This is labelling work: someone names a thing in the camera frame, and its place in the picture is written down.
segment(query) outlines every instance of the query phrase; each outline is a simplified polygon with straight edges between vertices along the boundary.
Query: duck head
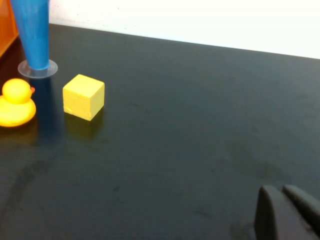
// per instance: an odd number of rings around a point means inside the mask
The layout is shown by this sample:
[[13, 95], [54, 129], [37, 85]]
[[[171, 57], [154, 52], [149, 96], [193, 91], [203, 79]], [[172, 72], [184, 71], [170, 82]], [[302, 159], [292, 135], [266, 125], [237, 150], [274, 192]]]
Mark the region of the duck head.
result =
[[19, 78], [8, 80], [2, 87], [4, 99], [11, 104], [27, 103], [34, 91], [35, 89], [30, 87], [29, 83]]

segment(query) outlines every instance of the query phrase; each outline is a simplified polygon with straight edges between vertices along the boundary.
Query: rubber duck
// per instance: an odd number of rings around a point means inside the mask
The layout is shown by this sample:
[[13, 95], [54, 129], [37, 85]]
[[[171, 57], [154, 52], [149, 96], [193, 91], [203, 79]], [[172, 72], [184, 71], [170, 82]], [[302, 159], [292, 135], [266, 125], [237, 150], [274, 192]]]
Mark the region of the rubber duck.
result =
[[0, 126], [17, 127], [29, 122], [36, 114], [36, 105], [31, 99], [34, 92], [22, 79], [6, 81], [0, 96]]

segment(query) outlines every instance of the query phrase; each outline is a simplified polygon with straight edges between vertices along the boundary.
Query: yellow cube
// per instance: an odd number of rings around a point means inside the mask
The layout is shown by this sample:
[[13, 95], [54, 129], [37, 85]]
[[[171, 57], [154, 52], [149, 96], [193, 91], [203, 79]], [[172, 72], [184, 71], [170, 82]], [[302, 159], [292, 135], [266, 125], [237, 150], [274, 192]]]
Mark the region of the yellow cube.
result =
[[105, 83], [78, 74], [62, 90], [63, 110], [91, 121], [105, 104]]

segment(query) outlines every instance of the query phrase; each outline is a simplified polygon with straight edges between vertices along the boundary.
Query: orange wooden cabinet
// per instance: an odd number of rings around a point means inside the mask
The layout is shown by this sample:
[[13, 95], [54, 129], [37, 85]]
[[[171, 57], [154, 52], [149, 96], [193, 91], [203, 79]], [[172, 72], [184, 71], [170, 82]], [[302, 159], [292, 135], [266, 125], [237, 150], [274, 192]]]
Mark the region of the orange wooden cabinet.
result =
[[10, 0], [0, 0], [0, 57], [19, 35]]

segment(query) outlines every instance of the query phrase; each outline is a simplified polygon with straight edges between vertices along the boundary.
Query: black table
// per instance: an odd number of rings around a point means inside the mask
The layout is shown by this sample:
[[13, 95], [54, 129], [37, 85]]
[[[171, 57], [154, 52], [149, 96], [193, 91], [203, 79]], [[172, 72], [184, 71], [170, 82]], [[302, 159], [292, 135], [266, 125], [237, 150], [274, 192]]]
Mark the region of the black table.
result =
[[[261, 185], [320, 199], [319, 60], [58, 25], [50, 51], [36, 118], [0, 129], [1, 239], [249, 240]], [[106, 83], [92, 122], [63, 112], [77, 74]]]

